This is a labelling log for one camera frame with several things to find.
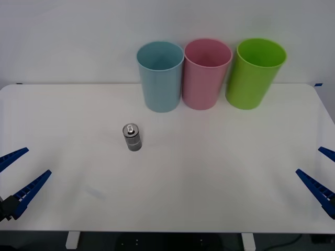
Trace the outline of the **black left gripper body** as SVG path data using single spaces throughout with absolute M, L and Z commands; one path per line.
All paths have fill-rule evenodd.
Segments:
M 10 198 L 7 198 L 6 200 L 1 201 L 1 219 L 0 221 L 3 221 L 4 219 L 7 219 L 8 221 L 11 220 L 12 216 L 12 203 Z

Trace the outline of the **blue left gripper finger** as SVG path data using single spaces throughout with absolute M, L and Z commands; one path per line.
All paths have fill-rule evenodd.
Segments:
M 26 185 L 24 188 L 4 200 L 4 219 L 17 220 L 27 209 L 29 203 L 42 188 L 52 174 L 51 170 L 45 171 L 42 175 Z
M 10 166 L 13 162 L 19 159 L 21 156 L 26 154 L 29 151 L 27 147 L 16 150 L 9 154 L 0 157 L 0 172 L 5 170 L 8 166 Z

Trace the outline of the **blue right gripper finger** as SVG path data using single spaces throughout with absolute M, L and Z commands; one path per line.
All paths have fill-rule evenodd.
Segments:
M 321 204 L 321 207 L 327 215 L 334 220 L 334 192 L 317 182 L 300 169 L 297 169 L 295 173 Z
M 335 161 L 335 151 L 327 149 L 325 147 L 320 147 L 318 151 L 323 155 L 325 155 L 326 157 L 328 157 L 329 159 L 331 159 L 332 161 Z

